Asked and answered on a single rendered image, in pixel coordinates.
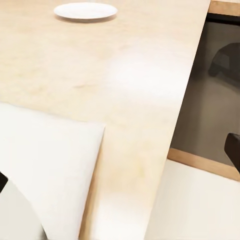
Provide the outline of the saucer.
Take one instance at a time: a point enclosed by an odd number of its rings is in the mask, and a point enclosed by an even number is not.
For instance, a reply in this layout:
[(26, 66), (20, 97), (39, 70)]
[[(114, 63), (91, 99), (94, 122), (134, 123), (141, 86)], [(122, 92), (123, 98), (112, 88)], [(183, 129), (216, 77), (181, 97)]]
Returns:
[(91, 21), (110, 17), (117, 12), (117, 9), (108, 4), (76, 2), (57, 6), (53, 12), (71, 20)]

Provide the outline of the paper coffee filter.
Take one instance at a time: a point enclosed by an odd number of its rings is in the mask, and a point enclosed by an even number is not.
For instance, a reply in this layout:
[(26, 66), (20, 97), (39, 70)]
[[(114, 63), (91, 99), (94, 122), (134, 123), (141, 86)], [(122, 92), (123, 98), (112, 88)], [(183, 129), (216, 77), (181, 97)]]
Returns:
[(106, 124), (0, 100), (0, 240), (78, 240)]

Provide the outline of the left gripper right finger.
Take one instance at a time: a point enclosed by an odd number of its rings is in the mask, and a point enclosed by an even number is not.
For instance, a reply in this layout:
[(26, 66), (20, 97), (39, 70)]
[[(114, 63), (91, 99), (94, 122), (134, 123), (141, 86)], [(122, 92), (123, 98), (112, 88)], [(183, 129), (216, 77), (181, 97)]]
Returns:
[(227, 135), (224, 151), (240, 173), (240, 134)]

